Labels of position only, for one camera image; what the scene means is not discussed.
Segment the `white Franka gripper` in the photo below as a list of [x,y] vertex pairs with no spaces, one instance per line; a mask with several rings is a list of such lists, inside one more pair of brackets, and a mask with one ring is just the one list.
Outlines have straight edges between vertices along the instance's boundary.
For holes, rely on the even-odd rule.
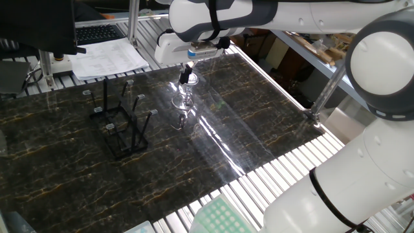
[[[230,46],[230,38],[223,37],[213,41],[184,42],[175,33],[161,34],[157,39],[155,59],[161,65],[173,65],[177,63],[188,63],[208,58],[216,58],[223,54]],[[189,82],[192,68],[183,66],[179,83]]]

